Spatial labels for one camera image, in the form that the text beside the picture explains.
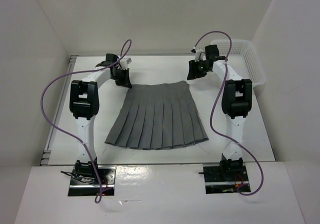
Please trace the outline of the grey pleated skirt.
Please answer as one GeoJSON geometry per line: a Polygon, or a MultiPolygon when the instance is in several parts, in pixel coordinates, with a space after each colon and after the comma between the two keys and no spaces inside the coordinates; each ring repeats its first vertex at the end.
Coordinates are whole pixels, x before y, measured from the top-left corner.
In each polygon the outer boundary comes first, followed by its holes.
{"type": "Polygon", "coordinates": [[[105,143],[127,149],[185,148],[209,139],[186,81],[134,84],[105,143]]]}

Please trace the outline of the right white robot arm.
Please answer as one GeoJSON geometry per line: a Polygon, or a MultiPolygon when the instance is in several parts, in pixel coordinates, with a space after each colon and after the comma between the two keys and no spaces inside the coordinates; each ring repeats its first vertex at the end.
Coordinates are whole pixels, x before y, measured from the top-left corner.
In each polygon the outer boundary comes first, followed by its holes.
{"type": "Polygon", "coordinates": [[[246,117],[252,109],[253,84],[249,78],[243,78],[221,56],[218,46],[211,44],[201,48],[193,47],[194,59],[189,61],[188,80],[203,78],[208,72],[215,73],[221,80],[219,95],[222,95],[221,109],[226,117],[228,142],[221,154],[219,176],[229,181],[243,169],[241,142],[246,117]]]}

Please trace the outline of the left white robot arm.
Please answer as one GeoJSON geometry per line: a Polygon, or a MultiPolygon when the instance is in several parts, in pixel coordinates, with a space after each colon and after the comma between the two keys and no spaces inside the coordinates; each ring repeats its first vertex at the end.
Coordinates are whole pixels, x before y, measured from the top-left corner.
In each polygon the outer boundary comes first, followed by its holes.
{"type": "Polygon", "coordinates": [[[100,179],[94,147],[94,121],[100,109],[99,88],[108,80],[114,80],[120,87],[131,88],[128,68],[131,62],[130,57],[119,58],[108,53],[87,77],[71,82],[69,109],[75,118],[80,139],[73,172],[88,184],[100,179]]]}

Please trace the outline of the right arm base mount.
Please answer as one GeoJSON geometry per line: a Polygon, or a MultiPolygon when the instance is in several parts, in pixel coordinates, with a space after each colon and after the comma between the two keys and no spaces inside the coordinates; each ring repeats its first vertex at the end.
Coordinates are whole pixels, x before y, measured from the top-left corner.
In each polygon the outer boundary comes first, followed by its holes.
{"type": "Polygon", "coordinates": [[[204,179],[205,193],[224,194],[237,193],[238,189],[242,193],[250,193],[251,187],[246,166],[240,170],[222,173],[218,165],[206,164],[198,172],[204,179]]]}

